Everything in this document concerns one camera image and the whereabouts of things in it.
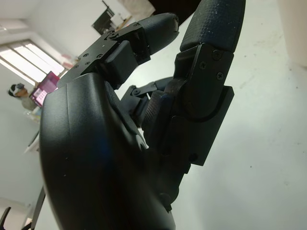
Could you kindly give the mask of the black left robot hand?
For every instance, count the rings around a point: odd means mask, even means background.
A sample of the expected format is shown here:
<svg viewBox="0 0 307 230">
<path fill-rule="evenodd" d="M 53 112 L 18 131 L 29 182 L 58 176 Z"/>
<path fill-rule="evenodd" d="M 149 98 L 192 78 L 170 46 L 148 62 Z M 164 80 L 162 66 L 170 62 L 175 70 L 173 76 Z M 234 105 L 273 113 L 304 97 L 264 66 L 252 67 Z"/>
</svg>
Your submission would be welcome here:
<svg viewBox="0 0 307 230">
<path fill-rule="evenodd" d="M 225 85 L 243 0 L 203 0 L 172 77 L 115 91 L 178 35 L 162 13 L 107 32 L 43 103 L 40 163 L 62 230 L 173 230 L 172 203 L 190 166 L 202 166 L 234 97 Z"/>
</svg>

